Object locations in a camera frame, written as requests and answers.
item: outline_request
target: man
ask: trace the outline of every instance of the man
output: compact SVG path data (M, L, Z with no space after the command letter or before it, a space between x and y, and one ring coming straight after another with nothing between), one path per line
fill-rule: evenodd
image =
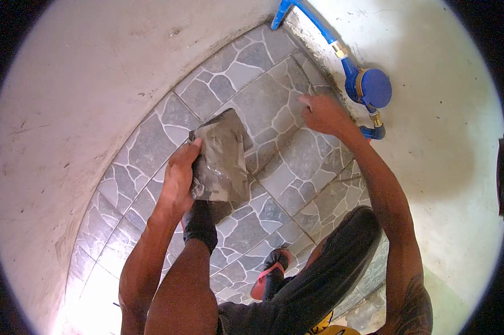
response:
M217 306L209 288L217 222L207 202L193 206L189 194L191 164L202 144L197 139L169 159L157 205L124 265L119 291L122 334L316 333L324 327L314 326L324 323L365 272L381 228L389 238L387 312L386 323L376 334L431 333L432 309L423 286L421 255L408 201L396 177L335 100L309 95L298 99L307 105L302 116L309 128L338 137L354 154L372 209L360 206L348 213L293 278L283 278L286 254L272 252L256 283L259 291L252 290L262 296L261 303ZM180 220L185 248L158 288L166 250Z

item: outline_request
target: yellow clothing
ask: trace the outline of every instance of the yellow clothing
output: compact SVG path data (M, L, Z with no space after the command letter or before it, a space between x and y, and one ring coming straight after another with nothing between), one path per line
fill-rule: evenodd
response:
M306 335L361 335L358 331L341 325L331 325L330 321L332 321L332 316L334 315L334 311L328 313L326 318L322 319L315 327L309 329Z

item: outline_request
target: pipe connector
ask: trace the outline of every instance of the pipe connector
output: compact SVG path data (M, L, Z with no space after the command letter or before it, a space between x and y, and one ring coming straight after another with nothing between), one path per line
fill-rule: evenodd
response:
M373 114L369 114L369 118L373 121L375 128L382 126L382 118L380 117L379 111L376 111Z
M337 58L343 59L349 56L349 52L341 46L341 43L339 43L339 41L334 41L330 43L330 46L334 48Z

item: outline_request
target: pink strap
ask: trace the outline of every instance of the pink strap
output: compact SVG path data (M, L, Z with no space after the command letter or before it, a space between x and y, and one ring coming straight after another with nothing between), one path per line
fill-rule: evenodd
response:
M263 280L265 280L265 276L268 275L270 272L272 272L274 269L279 269L282 272L282 274L285 275L285 270L283 269L283 266L280 264L280 262L276 262L273 266L269 267L267 270L260 273L257 278L257 281L261 283Z

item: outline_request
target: concrete wall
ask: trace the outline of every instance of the concrete wall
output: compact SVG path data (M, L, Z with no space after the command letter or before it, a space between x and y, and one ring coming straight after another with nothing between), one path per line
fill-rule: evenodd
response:
M130 132L184 75L277 5L62 0L38 21L0 97L0 258L37 331L62 327L81 218Z
M435 275L425 280L442 281L427 283L431 298L439 315L458 316L444 332L456 333L488 284L503 238L496 199L503 117L483 59L440 1L310 3L360 64L390 76L393 98L382 110L386 137L371 144L407 195L423 263ZM309 19L295 10L286 24L343 88L341 62ZM371 126L365 108L348 100L358 123ZM458 304L448 305L442 293L456 294L468 312L453 310Z

